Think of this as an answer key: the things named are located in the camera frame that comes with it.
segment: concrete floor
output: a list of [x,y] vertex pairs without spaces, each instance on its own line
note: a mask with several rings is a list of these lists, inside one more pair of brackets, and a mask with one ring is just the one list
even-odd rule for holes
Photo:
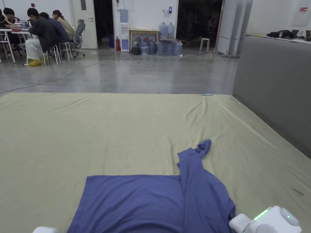
[[238,59],[190,48],[183,50],[183,57],[135,56],[112,48],[84,53],[85,57],[80,54],[72,61],[63,58],[59,66],[55,60],[46,66],[23,66],[25,57],[18,54],[16,64],[11,58],[2,59],[0,96],[12,92],[231,94],[238,64]]

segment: black bag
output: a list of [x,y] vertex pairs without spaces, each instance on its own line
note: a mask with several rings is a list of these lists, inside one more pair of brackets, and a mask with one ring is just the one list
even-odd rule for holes
[[278,38],[280,36],[281,32],[282,32],[282,38],[283,37],[289,37],[291,35],[289,30],[281,30],[281,31],[277,31],[277,32],[270,32],[269,34],[267,34],[267,36]]
[[137,44],[137,47],[133,47],[130,53],[132,53],[134,55],[141,55],[142,54],[142,49],[139,48],[138,44]]

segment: dark hair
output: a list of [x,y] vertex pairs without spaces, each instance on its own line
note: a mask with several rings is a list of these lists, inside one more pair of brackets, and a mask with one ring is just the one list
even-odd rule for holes
[[39,12],[38,12],[35,8],[29,8],[29,9],[27,10],[27,15],[28,15],[28,16],[33,15],[33,16],[35,16],[35,17],[38,17],[38,16],[39,16]]
[[57,17],[61,17],[63,20],[65,20],[64,16],[62,16],[62,13],[59,10],[54,10],[53,15],[57,15]]
[[5,15],[15,15],[14,10],[12,10],[11,8],[7,8],[7,7],[3,9],[3,13]]
[[50,17],[49,14],[46,13],[46,12],[41,12],[41,13],[39,14],[39,16],[44,17],[44,18],[46,18],[46,19],[48,19],[48,18]]

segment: white pants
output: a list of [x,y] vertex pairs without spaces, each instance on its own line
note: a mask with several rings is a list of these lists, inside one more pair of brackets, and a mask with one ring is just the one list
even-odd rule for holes
[[28,39],[25,42],[26,53],[29,59],[39,60],[40,55],[43,55],[39,39]]

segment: green led light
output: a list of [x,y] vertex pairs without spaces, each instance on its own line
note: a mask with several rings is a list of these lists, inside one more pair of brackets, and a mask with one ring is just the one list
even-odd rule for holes
[[259,219],[261,216],[263,216],[265,213],[267,213],[269,211],[269,209],[266,209],[264,212],[262,212],[261,214],[259,214],[256,218],[254,218],[254,220],[256,221],[257,219]]

